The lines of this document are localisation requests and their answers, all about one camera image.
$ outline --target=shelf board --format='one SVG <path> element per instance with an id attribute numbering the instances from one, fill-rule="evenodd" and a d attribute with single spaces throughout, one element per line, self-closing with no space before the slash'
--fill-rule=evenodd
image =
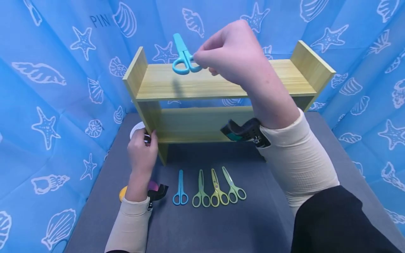
<path id="1" fill-rule="evenodd" d="M 159 143 L 230 141 L 220 131 L 228 119 L 243 125 L 253 116 L 251 106 L 162 109 L 157 120 Z"/>
<path id="2" fill-rule="evenodd" d="M 289 59 L 270 60 L 291 96 L 314 96 L 316 91 Z M 136 95 L 137 101 L 246 98 L 246 92 L 208 70 L 179 75 L 172 64 L 150 64 Z"/>

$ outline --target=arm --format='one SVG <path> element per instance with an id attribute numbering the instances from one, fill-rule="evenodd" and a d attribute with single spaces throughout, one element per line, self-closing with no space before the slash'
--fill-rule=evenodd
<path id="1" fill-rule="evenodd" d="M 399 252 L 371 225 L 361 202 L 339 185 L 329 156 L 247 22 L 239 20 L 217 32 L 194 60 L 212 75 L 240 85 L 252 101 L 260 130 L 271 143 L 259 151 L 297 214 L 292 252 Z"/>
<path id="2" fill-rule="evenodd" d="M 132 173 L 122 200 L 105 252 L 144 253 L 148 233 L 148 222 L 152 210 L 148 210 L 148 183 L 158 155 L 156 132 L 151 135 L 151 144 L 144 143 L 145 129 L 137 130 L 130 143 L 128 153 Z"/>

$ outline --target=dark gray surface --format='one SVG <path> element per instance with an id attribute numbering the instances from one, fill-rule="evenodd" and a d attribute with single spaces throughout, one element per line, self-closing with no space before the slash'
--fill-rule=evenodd
<path id="1" fill-rule="evenodd" d="M 401 251 L 405 241 L 363 177 L 318 113 L 307 113 L 315 135 L 330 155 L 343 186 L 360 198 L 363 210 Z M 103 252 L 119 210 L 118 193 L 130 173 L 126 146 L 132 127 L 140 121 L 130 114 L 117 134 L 106 162 L 75 227 L 65 253 Z M 222 174 L 225 166 L 247 198 L 218 208 L 194 208 L 198 171 L 204 170 L 205 191 L 213 192 L 210 169 L 215 168 L 221 190 L 229 187 Z M 179 169 L 184 170 L 185 206 L 175 206 Z M 289 252 L 293 216 L 265 162 L 252 143 L 170 145 L 166 167 L 158 164 L 153 179 L 169 185 L 165 199 L 155 202 L 149 226 L 147 252 Z"/>

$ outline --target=person's left hand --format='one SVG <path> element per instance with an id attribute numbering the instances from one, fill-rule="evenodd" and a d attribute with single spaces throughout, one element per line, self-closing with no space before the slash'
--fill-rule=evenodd
<path id="1" fill-rule="evenodd" d="M 151 134 L 151 143 L 144 142 L 146 129 L 138 129 L 128 144 L 128 154 L 131 161 L 132 172 L 151 174 L 158 156 L 158 137 L 156 130 Z"/>

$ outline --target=scissors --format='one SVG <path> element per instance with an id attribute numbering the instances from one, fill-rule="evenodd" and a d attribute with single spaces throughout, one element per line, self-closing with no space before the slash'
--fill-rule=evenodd
<path id="1" fill-rule="evenodd" d="M 229 201 L 232 204 L 235 204 L 236 202 L 238 202 L 238 198 L 240 198 L 241 200 L 245 200 L 246 199 L 246 192 L 244 189 L 236 187 L 232 181 L 232 178 L 230 177 L 228 171 L 226 170 L 226 168 L 224 166 L 222 166 L 222 172 L 224 173 L 225 179 L 229 184 L 229 193 L 228 193 L 228 197 L 229 197 Z M 239 194 L 239 191 L 242 191 L 244 197 L 241 197 L 241 195 Z M 230 198 L 230 195 L 233 194 L 235 196 L 235 201 L 232 201 L 232 199 Z"/>
<path id="2" fill-rule="evenodd" d="M 198 198 L 198 204 L 194 205 L 194 199 Z M 204 199 L 208 198 L 208 204 L 206 205 L 204 203 Z M 204 173 L 203 170 L 200 170 L 200 173 L 198 174 L 198 192 L 197 194 L 193 197 L 193 206 L 194 207 L 199 207 L 201 205 L 204 207 L 209 207 L 209 205 L 211 205 L 211 199 L 209 198 L 209 196 L 204 192 Z"/>
<path id="3" fill-rule="evenodd" d="M 194 58 L 187 50 L 187 47 L 185 46 L 180 34 L 174 34 L 173 38 L 175 40 L 177 52 L 179 53 L 179 58 L 173 62 L 173 71 L 177 74 L 188 74 L 190 71 L 196 73 L 202 70 L 201 66 L 194 67 L 191 64 L 191 61 L 194 61 Z M 176 65 L 180 63 L 185 65 L 185 69 L 176 68 Z"/>
<path id="4" fill-rule="evenodd" d="M 214 184 L 214 193 L 211 196 L 211 205 L 213 207 L 217 207 L 221 204 L 223 204 L 224 206 L 229 204 L 229 197 L 226 193 L 224 193 L 223 191 L 221 191 L 220 189 L 220 183 L 218 182 L 218 178 L 217 178 L 217 173 L 215 173 L 214 169 L 211 169 L 211 176 L 212 176 L 212 183 Z M 226 198 L 226 202 L 224 202 L 222 200 L 222 196 L 225 196 Z M 217 204 L 214 205 L 214 201 L 213 199 L 217 198 Z"/>
<path id="5" fill-rule="evenodd" d="M 183 189 L 183 170 L 179 171 L 179 190 L 177 191 L 177 193 L 173 196 L 173 204 L 175 204 L 176 206 L 179 205 L 185 205 L 188 202 L 188 195 L 184 193 L 184 189 Z"/>

